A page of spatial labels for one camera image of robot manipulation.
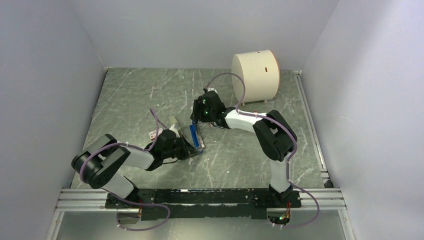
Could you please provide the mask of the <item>red white staple box sleeve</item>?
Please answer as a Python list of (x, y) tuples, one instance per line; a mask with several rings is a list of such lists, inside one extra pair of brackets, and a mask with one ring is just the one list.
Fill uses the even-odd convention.
[(154, 140), (158, 135), (162, 133), (163, 129), (159, 128), (158, 130), (154, 130), (148, 133), (151, 140)]

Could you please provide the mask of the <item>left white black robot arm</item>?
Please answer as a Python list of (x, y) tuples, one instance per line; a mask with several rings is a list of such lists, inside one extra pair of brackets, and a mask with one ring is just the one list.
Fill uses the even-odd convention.
[(139, 189), (118, 173), (121, 166), (151, 172), (166, 164), (167, 159), (182, 161), (201, 153), (176, 130), (163, 130), (145, 148), (119, 142), (105, 134), (77, 154), (71, 167), (83, 183), (113, 193), (124, 207), (132, 208), (138, 203)]

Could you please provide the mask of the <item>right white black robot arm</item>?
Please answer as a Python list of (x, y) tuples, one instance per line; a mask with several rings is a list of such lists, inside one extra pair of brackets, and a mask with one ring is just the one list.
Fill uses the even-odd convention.
[(270, 159), (270, 202), (282, 207), (293, 191), (290, 183), (290, 158), (297, 150), (297, 136), (277, 110), (268, 113), (246, 112), (225, 107), (214, 90), (206, 91), (193, 102), (192, 123), (209, 123), (224, 129), (254, 133), (264, 154)]

